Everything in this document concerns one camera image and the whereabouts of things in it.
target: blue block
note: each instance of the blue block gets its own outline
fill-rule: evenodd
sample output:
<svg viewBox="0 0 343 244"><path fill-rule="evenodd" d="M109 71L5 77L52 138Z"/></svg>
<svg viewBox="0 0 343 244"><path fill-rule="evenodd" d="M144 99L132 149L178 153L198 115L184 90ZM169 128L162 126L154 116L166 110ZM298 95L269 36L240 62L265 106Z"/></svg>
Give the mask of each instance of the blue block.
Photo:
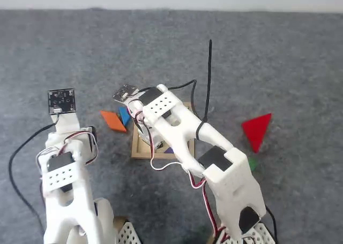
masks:
<svg viewBox="0 0 343 244"><path fill-rule="evenodd" d="M124 126L126 127L126 125L129 123L129 121L131 119L131 116L129 115L126 107L120 107L119 113L120 113L120 117L122 119L122 122L123 122Z"/></svg>
<svg viewBox="0 0 343 244"><path fill-rule="evenodd" d="M174 154L174 151L171 147L169 147L167 150L165 150L165 154Z"/></svg>

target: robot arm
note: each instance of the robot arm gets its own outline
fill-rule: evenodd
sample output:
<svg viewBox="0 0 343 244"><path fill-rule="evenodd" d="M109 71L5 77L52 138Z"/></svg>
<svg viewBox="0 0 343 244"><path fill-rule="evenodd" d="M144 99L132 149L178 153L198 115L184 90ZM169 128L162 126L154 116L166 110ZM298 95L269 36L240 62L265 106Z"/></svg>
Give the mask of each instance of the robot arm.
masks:
<svg viewBox="0 0 343 244"><path fill-rule="evenodd" d="M49 107L56 132L36 158L46 204L44 243L117 243L113 210L106 199L93 200L86 170L98 156L94 128L80 128L73 90L49 91Z"/></svg>
<svg viewBox="0 0 343 244"><path fill-rule="evenodd" d="M260 186L251 174L247 156L210 124L202 123L162 84L121 101L132 114L140 113L135 117L141 129L144 122L154 138L163 139L173 149L186 172L206 179L226 232L242 240L266 214ZM147 138L145 131L140 134ZM187 146L191 138L213 147L196 160Z"/></svg>

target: white wire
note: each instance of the white wire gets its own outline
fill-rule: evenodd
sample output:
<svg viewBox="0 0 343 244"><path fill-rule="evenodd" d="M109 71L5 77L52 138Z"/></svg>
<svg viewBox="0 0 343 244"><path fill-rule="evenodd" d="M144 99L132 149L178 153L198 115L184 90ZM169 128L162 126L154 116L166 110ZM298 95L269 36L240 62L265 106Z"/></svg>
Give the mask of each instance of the white wire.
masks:
<svg viewBox="0 0 343 244"><path fill-rule="evenodd" d="M204 180L202 184L200 184L199 186L195 186L195 185L193 185L192 175L191 175L190 171L188 171L188 176L189 176L189 180L191 182L191 186L192 186L193 189L200 189L206 183L206 180Z"/></svg>
<svg viewBox="0 0 343 244"><path fill-rule="evenodd" d="M40 172L41 175L42 175L42 169L41 169L41 167L39 166L39 161L38 161L38 159L39 159L40 156L42 156L42 155L44 155L44 154L51 153L51 152L52 152L52 149L59 150L59 148L56 147L56 146L50 146L50 147L47 147L46 149L43 149L42 151L40 151L40 152L36 155L36 165L37 165L37 168L38 168L38 170L39 170L39 172Z"/></svg>
<svg viewBox="0 0 343 244"><path fill-rule="evenodd" d="M208 217L209 217L209 219L210 219L210 221L211 221L211 224L212 224L213 237L215 237L215 232L216 232L216 230L215 230L215 222L212 220L212 218L211 218L211 213L210 213L210 209L209 209L208 206L207 206L206 200L208 201L208 199L207 199L206 196L205 196L205 188L204 188L204 185L203 185L203 199L204 199L204 203L205 203L205 207L206 207L206 211L207 211Z"/></svg>
<svg viewBox="0 0 343 244"><path fill-rule="evenodd" d="M151 168L153 168L155 171L162 171L162 170L166 169L169 165L181 165L181 166L182 166L182 163L180 163L180 162L170 162L170 163L164 165L164 166L161 167L161 168L156 168L156 167L152 164L152 161L153 161L154 158L155 158L155 147L154 147L154 140L152 139L152 136L151 136L150 147L151 147L151 150L152 150L151 159L150 159L150 165L151 165Z"/></svg>
<svg viewBox="0 0 343 244"><path fill-rule="evenodd" d="M135 101L139 101L139 100L131 100L128 104L127 104L127 106L126 106L126 108L128 109L128 112L129 112L129 115L131 116L131 118L135 118L136 117L136 115L140 112L140 111L137 111L136 113L135 113L135 115L132 115L132 112L131 112L131 109L130 109L130 107L129 107L129 105L132 103L132 102L135 102Z"/></svg>
<svg viewBox="0 0 343 244"><path fill-rule="evenodd" d="M93 143L94 143L94 145L95 145L95 147L96 147L96 155L95 155L95 157L94 157L93 159L90 159L89 161L91 161L91 162L90 162L89 164L87 164L87 165L90 165L92 162L94 162L94 161L98 158L98 154L99 154L98 144L97 144L97 142L96 142L96 139L95 139L95 136L93 135L93 133L91 133L91 132L89 132L89 131L82 131L82 132L76 133L75 135L73 135L72 137L70 137L70 138L68 138L68 139L66 140L65 146L68 144L68 141L69 141L70 139L72 139L72 138L74 138L74 137L76 137L76 136L80 136L80 135L82 135L82 134L88 134L88 135L92 136L92 138L93 138Z"/></svg>

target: red triangle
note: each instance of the red triangle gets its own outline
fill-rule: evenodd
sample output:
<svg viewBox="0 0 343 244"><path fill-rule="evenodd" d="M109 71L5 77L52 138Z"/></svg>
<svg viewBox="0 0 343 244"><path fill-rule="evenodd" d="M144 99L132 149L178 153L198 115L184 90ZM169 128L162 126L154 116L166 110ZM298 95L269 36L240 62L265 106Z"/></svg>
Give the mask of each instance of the red triangle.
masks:
<svg viewBox="0 0 343 244"><path fill-rule="evenodd" d="M255 153L259 151L271 118L272 114L270 113L242 123L245 135L250 141L252 150Z"/></svg>

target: carpet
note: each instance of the carpet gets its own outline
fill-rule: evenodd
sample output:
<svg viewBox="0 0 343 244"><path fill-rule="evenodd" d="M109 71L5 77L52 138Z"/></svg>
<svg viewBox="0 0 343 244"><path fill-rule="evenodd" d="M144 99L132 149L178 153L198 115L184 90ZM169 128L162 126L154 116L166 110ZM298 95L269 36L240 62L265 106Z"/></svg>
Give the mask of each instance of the carpet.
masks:
<svg viewBox="0 0 343 244"><path fill-rule="evenodd" d="M51 123L46 91L74 87L80 124L98 132L100 157L88 166L94 198L128 216L144 243L205 243L211 224L201 190L178 166L155 172L148 161L130 159L132 123L127 134L111 131L99 110L118 110L111 96L124 83L175 86L196 78L203 114L210 38L208 122L258 161L253 174L280 243L341 243L343 15L101 9L0 11L0 242L42 241L10 186L8 160ZM189 101L190 91L175 93ZM241 123L266 113L272 123L255 154ZM38 135L13 163L20 190L43 219L34 158L46 139L47 132ZM197 157L208 148L196 143ZM268 215L263 221L272 229Z"/></svg>

